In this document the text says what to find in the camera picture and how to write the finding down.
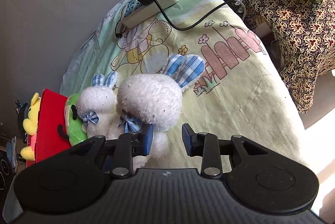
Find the white bunny plush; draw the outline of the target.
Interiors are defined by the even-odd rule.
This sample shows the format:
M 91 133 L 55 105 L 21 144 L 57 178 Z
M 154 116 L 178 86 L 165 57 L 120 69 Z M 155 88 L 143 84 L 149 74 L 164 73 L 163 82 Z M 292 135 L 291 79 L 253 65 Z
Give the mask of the white bunny plush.
M 172 54 L 161 73 L 135 74 L 117 89 L 117 115 L 107 139 L 123 133 L 138 133 L 145 124 L 153 125 L 149 155 L 133 158 L 133 169 L 144 167 L 149 159 L 162 159 L 169 151 L 167 132 L 176 125 L 185 89 L 196 82 L 205 69 L 204 60 L 195 54 Z
M 77 101 L 78 116 L 83 121 L 82 130 L 88 138 L 95 135 L 108 134 L 108 130 L 116 118 L 116 93 L 114 89 L 119 74 L 111 71 L 107 76 L 93 76 L 92 86 L 84 89 Z

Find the green avocado plush toy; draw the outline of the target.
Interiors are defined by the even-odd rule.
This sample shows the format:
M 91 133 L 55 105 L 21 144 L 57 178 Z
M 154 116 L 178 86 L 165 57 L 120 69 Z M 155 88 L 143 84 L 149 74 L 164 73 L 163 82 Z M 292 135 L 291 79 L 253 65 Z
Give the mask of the green avocado plush toy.
M 77 101 L 79 95 L 70 96 L 64 107 L 65 126 L 58 125 L 58 134 L 69 141 L 71 146 L 75 146 L 87 139 L 86 133 L 82 130 L 83 121 L 77 113 Z

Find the cartoon print bed sheet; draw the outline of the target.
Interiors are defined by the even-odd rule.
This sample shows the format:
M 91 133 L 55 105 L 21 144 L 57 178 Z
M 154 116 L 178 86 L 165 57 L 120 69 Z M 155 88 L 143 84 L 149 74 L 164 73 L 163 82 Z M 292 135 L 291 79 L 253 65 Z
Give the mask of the cartoon print bed sheet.
M 91 85 L 96 74 L 117 71 L 156 73 L 171 54 L 197 54 L 205 61 L 202 76 L 183 93 L 178 123 L 168 132 L 169 152 L 150 158 L 148 168 L 199 167 L 200 158 L 186 155 L 181 126 L 229 139 L 240 134 L 297 162 L 302 162 L 299 138 L 303 123 L 285 84 L 259 37 L 230 7 L 206 17 L 193 29 L 180 32 L 222 0 L 179 0 L 140 25 L 115 36 L 124 12 L 135 7 L 121 0 L 72 58 L 60 86 L 70 96 Z

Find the red cardboard box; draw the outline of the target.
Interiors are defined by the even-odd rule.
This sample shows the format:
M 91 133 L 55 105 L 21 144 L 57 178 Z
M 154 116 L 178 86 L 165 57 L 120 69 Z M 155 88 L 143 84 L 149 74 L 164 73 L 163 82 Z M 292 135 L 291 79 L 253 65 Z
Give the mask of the red cardboard box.
M 45 89 L 41 96 L 41 104 L 37 120 L 37 132 L 29 135 L 27 145 L 34 152 L 34 160 L 27 166 L 41 162 L 71 147 L 70 142 L 58 132 L 65 133 L 65 103 L 67 97 Z

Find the yellow bear plush toy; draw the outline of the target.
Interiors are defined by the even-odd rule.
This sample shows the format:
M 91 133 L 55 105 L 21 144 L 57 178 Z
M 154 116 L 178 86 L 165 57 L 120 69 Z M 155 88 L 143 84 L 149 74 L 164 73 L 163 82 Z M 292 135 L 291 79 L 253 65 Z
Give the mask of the yellow bear plush toy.
M 35 160 L 35 145 L 37 140 L 38 116 L 40 110 L 41 97 L 35 93 L 31 99 L 28 109 L 28 117 L 23 120 L 23 128 L 30 138 L 30 145 L 21 149 L 21 156 L 27 161 Z

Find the brown floral patterned cloth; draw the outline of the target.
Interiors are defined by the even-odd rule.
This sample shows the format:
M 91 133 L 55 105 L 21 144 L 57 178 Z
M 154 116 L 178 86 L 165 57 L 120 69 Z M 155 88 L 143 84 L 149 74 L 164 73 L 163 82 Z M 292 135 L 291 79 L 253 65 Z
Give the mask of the brown floral patterned cloth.
M 316 80 L 334 69 L 334 0 L 244 0 L 245 24 L 262 17 L 274 33 L 284 64 L 279 74 L 300 113 L 313 105 Z

